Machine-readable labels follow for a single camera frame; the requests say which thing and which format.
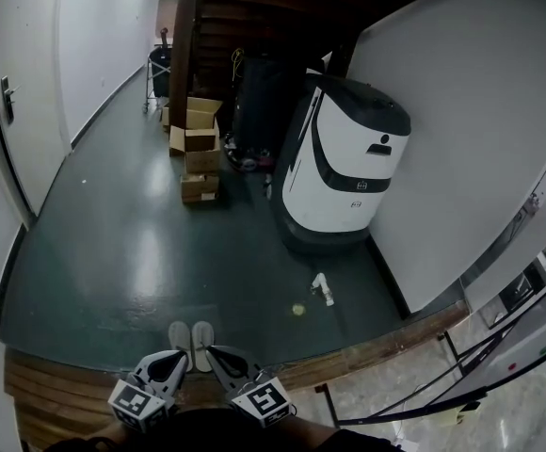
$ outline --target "stacked cardboard boxes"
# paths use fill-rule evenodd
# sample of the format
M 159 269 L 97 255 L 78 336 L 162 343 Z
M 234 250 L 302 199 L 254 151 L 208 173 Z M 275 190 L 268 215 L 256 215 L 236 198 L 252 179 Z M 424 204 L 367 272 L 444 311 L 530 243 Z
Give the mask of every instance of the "stacked cardboard boxes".
M 188 97 L 187 128 L 170 127 L 170 155 L 185 156 L 185 174 L 181 177 L 183 202 L 212 201 L 218 196 L 220 135 L 217 111 L 221 104 L 220 101 Z

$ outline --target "white marker cube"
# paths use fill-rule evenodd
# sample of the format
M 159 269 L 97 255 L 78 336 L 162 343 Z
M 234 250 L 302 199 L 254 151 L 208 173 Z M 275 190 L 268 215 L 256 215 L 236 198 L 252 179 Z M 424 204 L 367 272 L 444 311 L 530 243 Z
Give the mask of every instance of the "white marker cube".
M 127 427 L 147 432 L 169 416 L 164 400 L 119 380 L 107 402 L 116 417 Z
M 274 378 L 232 400 L 243 414 L 269 427 L 290 414 L 290 397 L 279 379 Z

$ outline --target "pair of slippers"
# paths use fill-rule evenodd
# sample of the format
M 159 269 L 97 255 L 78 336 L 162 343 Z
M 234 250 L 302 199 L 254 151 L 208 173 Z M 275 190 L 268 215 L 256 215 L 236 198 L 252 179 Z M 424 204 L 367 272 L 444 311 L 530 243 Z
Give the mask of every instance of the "pair of slippers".
M 186 323 L 175 321 L 169 327 L 169 341 L 173 350 L 181 350 L 187 353 L 189 358 L 188 372 L 193 368 L 194 363 L 201 372 L 212 371 L 213 367 L 206 358 L 206 348 L 215 344 L 215 330 L 210 323 L 199 321 L 189 331 Z

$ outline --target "yellow cord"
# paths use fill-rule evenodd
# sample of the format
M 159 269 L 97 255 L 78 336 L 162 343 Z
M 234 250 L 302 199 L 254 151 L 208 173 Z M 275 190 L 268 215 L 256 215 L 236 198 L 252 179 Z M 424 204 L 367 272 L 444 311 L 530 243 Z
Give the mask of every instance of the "yellow cord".
M 244 60 L 244 49 L 240 49 L 240 48 L 235 49 L 232 54 L 232 62 L 233 62 L 232 81 L 235 80 L 235 77 L 241 77 L 241 75 L 237 73 L 237 69 L 242 63 L 242 60 Z

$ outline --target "luggage cart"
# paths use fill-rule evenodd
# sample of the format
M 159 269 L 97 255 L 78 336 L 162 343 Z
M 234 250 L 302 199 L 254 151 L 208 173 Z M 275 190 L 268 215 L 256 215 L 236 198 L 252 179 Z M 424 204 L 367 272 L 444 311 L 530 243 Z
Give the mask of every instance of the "luggage cart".
M 167 44 L 167 29 L 163 28 L 160 32 L 162 37 L 162 46 L 153 49 L 148 55 L 148 71 L 145 79 L 145 102 L 143 103 L 143 113 L 147 114 L 150 108 L 150 100 L 156 101 L 156 108 L 162 107 L 159 99 L 169 97 L 169 77 L 170 77 L 170 49 Z M 150 81 L 152 80 L 152 91 L 150 91 Z

